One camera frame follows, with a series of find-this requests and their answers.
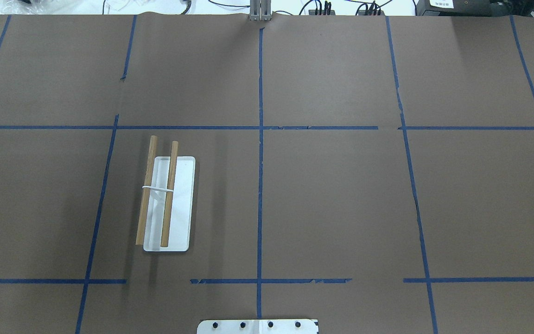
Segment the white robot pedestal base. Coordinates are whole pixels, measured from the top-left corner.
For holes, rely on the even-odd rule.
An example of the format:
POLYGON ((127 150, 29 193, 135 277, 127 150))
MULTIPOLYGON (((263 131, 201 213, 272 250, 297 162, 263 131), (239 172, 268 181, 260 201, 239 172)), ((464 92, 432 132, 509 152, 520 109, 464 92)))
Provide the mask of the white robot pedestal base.
POLYGON ((197 326, 197 334, 318 333, 318 321, 312 319, 207 320, 197 326))

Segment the white wooden towel rack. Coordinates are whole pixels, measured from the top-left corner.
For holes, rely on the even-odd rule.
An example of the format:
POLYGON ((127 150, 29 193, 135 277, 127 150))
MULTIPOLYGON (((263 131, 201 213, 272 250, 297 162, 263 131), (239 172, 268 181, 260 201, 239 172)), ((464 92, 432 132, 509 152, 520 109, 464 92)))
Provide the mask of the white wooden towel rack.
POLYGON ((159 138, 150 137, 135 244, 146 252, 185 252, 190 247, 196 160, 157 154, 159 138))

